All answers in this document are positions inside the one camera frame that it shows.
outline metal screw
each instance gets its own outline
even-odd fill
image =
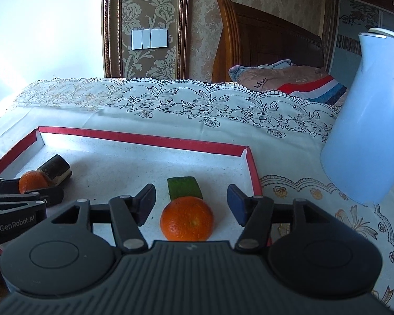
[[[123,243],[123,245],[125,248],[127,248],[129,250],[135,250],[135,249],[139,249],[142,246],[144,246],[144,242],[141,239],[132,238],[132,239],[127,239]]]
[[[243,239],[238,243],[238,246],[244,250],[252,250],[259,246],[255,239]]]

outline damask wallpaper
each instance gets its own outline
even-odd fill
[[[318,34],[322,0],[232,0],[295,23]],[[216,0],[192,0],[191,79],[211,81],[212,65],[222,31]]]
[[[125,78],[175,79],[178,0],[122,0],[121,46]],[[168,29],[168,48],[131,49],[131,30]]]

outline cylindrical object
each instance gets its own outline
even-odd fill
[[[331,182],[366,205],[394,184],[394,33],[369,32],[359,35],[362,62],[320,156]]]
[[[70,165],[58,154],[45,162],[37,171],[42,172],[54,186],[60,185],[72,175]]]

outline lace tablecloth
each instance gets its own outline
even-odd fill
[[[38,81],[0,105],[0,158],[37,126],[66,126],[249,145],[264,195],[305,198],[379,247],[374,295],[394,308],[394,186],[375,207],[340,192],[319,154],[339,108],[277,91],[256,93],[234,83],[155,79]],[[288,224],[274,228],[278,238]]]

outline red-edged box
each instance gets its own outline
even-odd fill
[[[156,204],[140,227],[149,246],[165,239],[159,220],[170,202],[169,177],[196,178],[215,217],[209,240],[229,240],[232,246],[242,227],[227,205],[228,185],[236,184],[248,196],[262,194],[247,146],[76,128],[33,130],[1,158],[0,177],[20,177],[55,154],[69,163],[72,176],[64,185],[62,204],[47,208],[48,216],[70,201],[86,198],[91,204],[104,204],[118,195],[136,195],[152,183]],[[94,224],[94,233],[114,245],[110,225]]]

